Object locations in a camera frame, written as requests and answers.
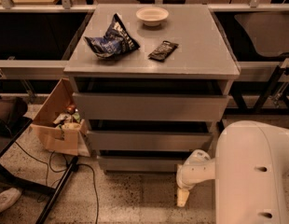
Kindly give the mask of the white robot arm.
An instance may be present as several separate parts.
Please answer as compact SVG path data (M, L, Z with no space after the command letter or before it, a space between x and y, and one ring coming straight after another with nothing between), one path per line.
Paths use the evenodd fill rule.
M286 176L289 129L237 121L221 132L213 158L197 149L177 166L177 205L186 205L196 184L213 180L216 224L288 224Z

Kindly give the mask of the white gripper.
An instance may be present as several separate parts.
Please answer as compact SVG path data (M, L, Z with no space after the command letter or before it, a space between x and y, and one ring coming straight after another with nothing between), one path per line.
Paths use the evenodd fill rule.
M189 190L198 183L215 179L215 159L201 149L197 149L177 167L177 206L185 207Z

